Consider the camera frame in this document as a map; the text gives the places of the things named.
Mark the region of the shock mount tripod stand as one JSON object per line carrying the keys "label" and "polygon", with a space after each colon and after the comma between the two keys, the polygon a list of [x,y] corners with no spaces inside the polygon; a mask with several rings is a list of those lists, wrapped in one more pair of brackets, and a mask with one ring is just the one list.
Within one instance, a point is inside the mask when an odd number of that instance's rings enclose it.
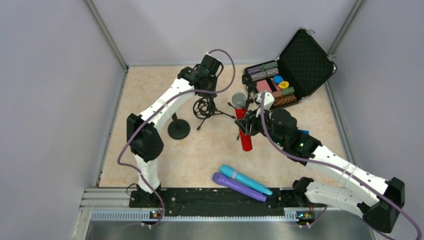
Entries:
{"label": "shock mount tripod stand", "polygon": [[224,115],[230,117],[233,120],[236,119],[234,115],[230,115],[221,110],[218,110],[214,99],[211,97],[202,97],[195,101],[192,107],[192,111],[197,119],[202,120],[200,125],[196,128],[197,131],[201,129],[202,125],[207,119],[210,119],[213,116]]}

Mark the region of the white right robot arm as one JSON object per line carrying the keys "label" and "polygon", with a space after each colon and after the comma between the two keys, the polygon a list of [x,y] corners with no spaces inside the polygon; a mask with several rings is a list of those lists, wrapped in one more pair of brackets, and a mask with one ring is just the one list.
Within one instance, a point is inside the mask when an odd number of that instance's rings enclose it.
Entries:
{"label": "white right robot arm", "polygon": [[304,202],[337,207],[362,218],[370,227],[391,233],[405,205],[405,183],[373,175],[333,153],[297,127],[285,109],[237,110],[235,124],[245,136],[261,134],[285,156],[339,183],[326,185],[303,177],[293,184]]}

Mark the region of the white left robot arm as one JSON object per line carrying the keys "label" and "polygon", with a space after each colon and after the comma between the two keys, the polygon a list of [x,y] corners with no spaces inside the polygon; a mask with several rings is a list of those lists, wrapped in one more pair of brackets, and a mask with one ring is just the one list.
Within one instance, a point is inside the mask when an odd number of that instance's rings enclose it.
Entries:
{"label": "white left robot arm", "polygon": [[194,90],[215,91],[222,62],[204,55],[201,63],[183,68],[170,87],[152,104],[139,114],[130,114],[126,120],[127,138],[131,141],[130,151],[136,166],[141,171],[137,189],[147,198],[160,186],[158,157],[164,149],[160,130],[176,111],[190,98]]}

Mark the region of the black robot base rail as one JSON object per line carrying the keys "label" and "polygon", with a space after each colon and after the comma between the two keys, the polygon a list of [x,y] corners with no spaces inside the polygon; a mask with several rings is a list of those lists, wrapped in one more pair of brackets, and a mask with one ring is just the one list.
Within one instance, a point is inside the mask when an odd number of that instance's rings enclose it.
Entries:
{"label": "black robot base rail", "polygon": [[167,217],[274,217],[287,208],[323,207],[295,195],[292,188],[272,187],[264,202],[230,188],[161,188],[159,195],[143,190],[129,193],[129,207],[164,209]]}

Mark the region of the red glitter microphone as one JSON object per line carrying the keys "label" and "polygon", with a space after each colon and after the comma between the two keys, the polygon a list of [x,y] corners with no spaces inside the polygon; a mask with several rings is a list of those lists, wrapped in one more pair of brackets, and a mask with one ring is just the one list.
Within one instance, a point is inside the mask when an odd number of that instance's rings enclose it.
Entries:
{"label": "red glitter microphone", "polygon": [[241,140],[242,149],[249,152],[253,149],[251,136],[249,135],[248,125],[246,120],[247,113],[247,97],[242,92],[237,92],[232,96],[231,102],[234,106],[236,113],[236,120],[234,123],[239,128],[239,138]]}

